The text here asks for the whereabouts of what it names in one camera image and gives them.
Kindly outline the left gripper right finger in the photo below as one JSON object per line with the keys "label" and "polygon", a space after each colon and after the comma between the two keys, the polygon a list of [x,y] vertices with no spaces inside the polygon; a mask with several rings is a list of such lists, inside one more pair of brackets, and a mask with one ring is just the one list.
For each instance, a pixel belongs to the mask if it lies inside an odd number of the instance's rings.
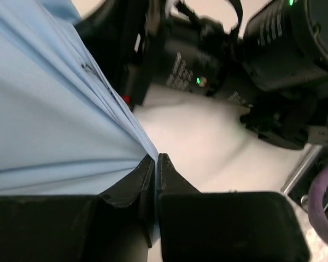
{"label": "left gripper right finger", "polygon": [[309,261],[287,198],[277,192],[202,193],[169,156],[158,161],[164,261]]}

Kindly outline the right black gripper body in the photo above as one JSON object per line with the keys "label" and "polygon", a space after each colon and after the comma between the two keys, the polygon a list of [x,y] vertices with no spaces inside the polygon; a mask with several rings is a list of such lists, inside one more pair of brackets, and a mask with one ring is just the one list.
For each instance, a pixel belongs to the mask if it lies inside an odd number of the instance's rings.
{"label": "right black gripper body", "polygon": [[183,1],[104,1],[76,30],[128,105],[141,105],[152,84],[214,93],[239,33]]}

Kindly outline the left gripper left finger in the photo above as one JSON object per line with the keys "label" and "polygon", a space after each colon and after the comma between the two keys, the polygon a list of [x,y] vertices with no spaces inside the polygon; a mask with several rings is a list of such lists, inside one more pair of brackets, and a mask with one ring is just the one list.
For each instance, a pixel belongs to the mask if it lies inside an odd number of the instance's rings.
{"label": "left gripper left finger", "polygon": [[99,195],[0,196],[0,261],[146,261],[155,163]]}

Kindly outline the light blue pillowcase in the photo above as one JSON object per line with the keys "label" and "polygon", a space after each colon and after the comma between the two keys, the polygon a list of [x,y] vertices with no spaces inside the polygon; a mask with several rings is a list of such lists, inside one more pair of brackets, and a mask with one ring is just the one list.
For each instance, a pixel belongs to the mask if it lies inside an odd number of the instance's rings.
{"label": "light blue pillowcase", "polygon": [[158,152],[71,1],[0,1],[0,195],[99,194]]}

